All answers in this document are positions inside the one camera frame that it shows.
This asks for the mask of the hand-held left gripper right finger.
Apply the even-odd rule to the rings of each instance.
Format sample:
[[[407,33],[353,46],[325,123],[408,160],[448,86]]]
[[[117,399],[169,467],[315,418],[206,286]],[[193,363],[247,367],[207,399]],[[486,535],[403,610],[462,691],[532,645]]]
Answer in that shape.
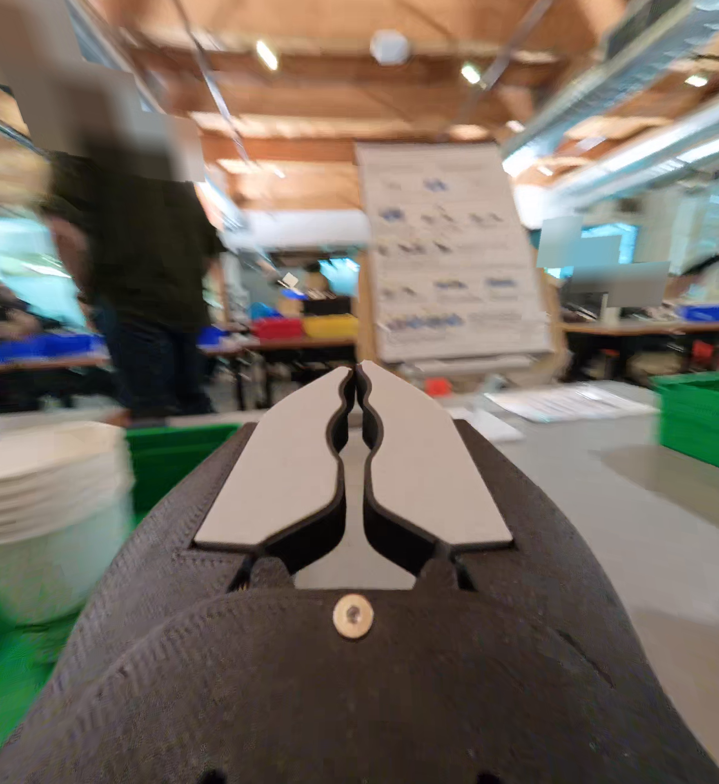
[[[503,515],[440,404],[376,363],[357,365],[363,441],[369,449],[363,528],[375,552],[411,575],[514,544]]]

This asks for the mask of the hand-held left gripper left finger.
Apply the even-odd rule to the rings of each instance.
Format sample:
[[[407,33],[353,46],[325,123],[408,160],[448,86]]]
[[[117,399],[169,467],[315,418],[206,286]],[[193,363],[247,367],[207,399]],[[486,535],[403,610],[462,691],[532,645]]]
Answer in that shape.
[[[296,573],[345,533],[354,372],[338,367],[260,418],[193,539],[201,550],[275,557]]]

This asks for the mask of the green plastic bin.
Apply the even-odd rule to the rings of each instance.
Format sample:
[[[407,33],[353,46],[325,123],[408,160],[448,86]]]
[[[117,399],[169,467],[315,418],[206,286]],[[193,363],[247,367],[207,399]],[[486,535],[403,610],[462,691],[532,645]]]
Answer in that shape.
[[[135,478],[132,527],[238,428],[229,423],[132,431],[127,437]],[[75,621],[73,613],[23,629],[0,616],[0,748],[48,681]]]
[[[659,376],[659,444],[719,468],[719,372]]]

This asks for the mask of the wooden top desk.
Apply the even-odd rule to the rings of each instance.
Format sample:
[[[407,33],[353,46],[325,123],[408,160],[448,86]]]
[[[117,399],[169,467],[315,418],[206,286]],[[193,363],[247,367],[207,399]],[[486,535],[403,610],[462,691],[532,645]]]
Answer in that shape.
[[[719,321],[653,321],[621,320],[614,325],[600,321],[565,321],[562,324],[571,358],[565,371],[566,382],[589,380],[588,367],[600,354],[611,359],[610,380],[629,380],[632,359],[642,353],[654,339],[662,339],[666,347],[679,350],[676,374],[688,374],[697,369],[696,346],[706,343],[712,353],[704,366],[714,370],[719,361]]]
[[[208,358],[227,367],[233,379],[240,411],[266,409],[273,405],[271,368],[281,365],[354,365],[357,361],[354,338],[318,339],[308,336],[285,339],[256,337],[223,338],[218,344],[201,346]]]

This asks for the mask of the laminated paper sheet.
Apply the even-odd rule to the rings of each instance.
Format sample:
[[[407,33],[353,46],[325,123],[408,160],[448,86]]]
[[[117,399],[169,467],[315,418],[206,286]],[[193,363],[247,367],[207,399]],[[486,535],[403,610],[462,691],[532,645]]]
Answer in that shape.
[[[650,416],[657,408],[587,384],[503,390],[484,397],[502,410],[531,423]]]

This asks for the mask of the red plastic bin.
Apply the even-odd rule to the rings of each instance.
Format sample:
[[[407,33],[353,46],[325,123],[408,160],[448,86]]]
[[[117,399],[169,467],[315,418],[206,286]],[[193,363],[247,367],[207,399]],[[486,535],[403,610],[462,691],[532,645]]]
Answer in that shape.
[[[293,340],[305,336],[301,318],[259,318],[251,323],[251,332],[262,342]]]

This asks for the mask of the yellow plastic bin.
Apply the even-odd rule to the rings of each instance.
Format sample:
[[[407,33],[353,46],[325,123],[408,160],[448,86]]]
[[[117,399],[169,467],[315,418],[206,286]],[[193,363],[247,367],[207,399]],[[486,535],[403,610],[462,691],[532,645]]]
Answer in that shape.
[[[358,319],[350,314],[304,316],[301,324],[306,337],[317,340],[355,340],[358,335]]]

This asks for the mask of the white round ceiling device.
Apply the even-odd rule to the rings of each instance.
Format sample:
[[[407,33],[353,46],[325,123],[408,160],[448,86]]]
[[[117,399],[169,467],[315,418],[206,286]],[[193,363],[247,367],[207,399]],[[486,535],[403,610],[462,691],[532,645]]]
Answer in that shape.
[[[369,50],[374,61],[385,67],[406,63],[412,52],[410,40],[393,29],[375,31],[370,39]]]

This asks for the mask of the silver air duct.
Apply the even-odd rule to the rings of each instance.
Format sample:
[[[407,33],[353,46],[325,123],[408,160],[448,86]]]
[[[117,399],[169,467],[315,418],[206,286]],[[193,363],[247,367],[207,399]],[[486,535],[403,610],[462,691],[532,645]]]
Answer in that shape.
[[[632,2],[605,38],[603,60],[545,103],[501,146],[511,175],[550,155],[563,135],[653,83],[671,64],[719,33],[719,1]]]

